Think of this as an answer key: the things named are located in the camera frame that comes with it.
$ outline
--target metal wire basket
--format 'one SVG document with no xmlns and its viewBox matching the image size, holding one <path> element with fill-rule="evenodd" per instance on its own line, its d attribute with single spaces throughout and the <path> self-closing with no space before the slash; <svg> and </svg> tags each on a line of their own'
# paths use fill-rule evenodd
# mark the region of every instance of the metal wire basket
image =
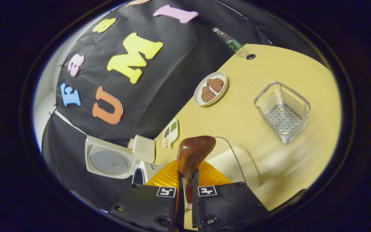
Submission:
<svg viewBox="0 0 371 232">
<path fill-rule="evenodd" d="M 310 112 L 310 104 L 304 97 L 277 81 L 267 85 L 257 95 L 254 104 L 264 121 L 277 133 L 283 144 L 293 141 L 305 128 Z"/>
</svg>

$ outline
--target white plate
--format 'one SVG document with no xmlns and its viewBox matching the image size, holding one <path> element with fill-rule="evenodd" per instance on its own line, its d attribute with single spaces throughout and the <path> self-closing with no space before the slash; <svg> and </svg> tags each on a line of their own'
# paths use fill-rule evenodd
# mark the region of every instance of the white plate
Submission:
<svg viewBox="0 0 371 232">
<path fill-rule="evenodd" d="M 204 102 L 203 99 L 201 98 L 201 94 L 203 93 L 203 87 L 207 85 L 208 79 L 216 79 L 216 78 L 220 78 L 224 82 L 223 88 L 221 89 L 220 92 L 216 92 L 215 90 L 211 88 L 211 86 L 209 86 L 209 89 L 215 94 L 215 97 L 209 102 Z M 197 105 L 202 106 L 202 107 L 209 106 L 215 103 L 224 94 L 225 90 L 227 89 L 227 85 L 228 85 L 227 77 L 222 72 L 214 72 L 206 76 L 206 78 L 204 78 L 200 82 L 200 84 L 197 86 L 197 88 L 194 91 L 194 102 Z"/>
</svg>

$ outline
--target white wall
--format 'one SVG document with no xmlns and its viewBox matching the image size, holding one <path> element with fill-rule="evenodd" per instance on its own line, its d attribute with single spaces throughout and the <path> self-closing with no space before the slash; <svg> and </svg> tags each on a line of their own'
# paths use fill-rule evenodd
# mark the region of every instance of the white wall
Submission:
<svg viewBox="0 0 371 232">
<path fill-rule="evenodd" d="M 62 64 L 70 51 L 71 47 L 77 41 L 79 37 L 100 18 L 107 15 L 106 12 L 97 18 L 91 20 L 83 28 L 78 30 L 74 35 L 69 37 L 51 56 L 49 62 L 44 68 L 41 74 L 40 81 L 38 82 L 37 90 L 34 97 L 33 106 L 33 118 L 34 118 L 34 130 L 37 139 L 38 147 L 41 151 L 41 143 L 43 139 L 43 133 L 45 125 L 50 118 L 50 113 L 53 113 L 55 107 L 53 106 L 56 102 L 56 86 Z"/>
</svg>

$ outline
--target light wood tabletop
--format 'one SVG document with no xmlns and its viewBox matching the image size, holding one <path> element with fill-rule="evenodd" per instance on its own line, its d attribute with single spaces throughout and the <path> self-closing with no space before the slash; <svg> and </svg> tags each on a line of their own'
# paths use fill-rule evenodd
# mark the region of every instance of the light wood tabletop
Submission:
<svg viewBox="0 0 371 232">
<path fill-rule="evenodd" d="M 178 112 L 178 139 L 162 147 L 156 138 L 156 164 L 177 159 L 180 142 L 200 135 L 221 136 L 231 146 L 244 148 L 260 177 L 254 194 L 268 210 L 308 188 L 321 174 L 336 147 L 341 103 L 333 74 L 303 54 L 274 46 L 246 44 L 256 57 L 236 54 L 218 72 L 228 78 L 228 88 L 216 103 L 201 107 L 193 98 Z M 283 144 L 254 105 L 256 96 L 272 81 L 292 88 L 311 105 L 305 129 L 290 144 Z"/>
</svg>

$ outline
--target green bottle label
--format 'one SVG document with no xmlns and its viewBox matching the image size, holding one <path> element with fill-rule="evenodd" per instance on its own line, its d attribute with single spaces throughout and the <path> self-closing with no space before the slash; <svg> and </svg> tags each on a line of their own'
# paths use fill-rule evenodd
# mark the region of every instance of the green bottle label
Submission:
<svg viewBox="0 0 371 232">
<path fill-rule="evenodd" d="M 238 49 L 240 49 L 241 47 L 243 47 L 243 45 L 241 45 L 236 39 L 234 39 L 233 41 L 231 41 L 230 43 L 227 44 L 231 49 L 233 49 L 233 51 L 237 51 Z"/>
</svg>

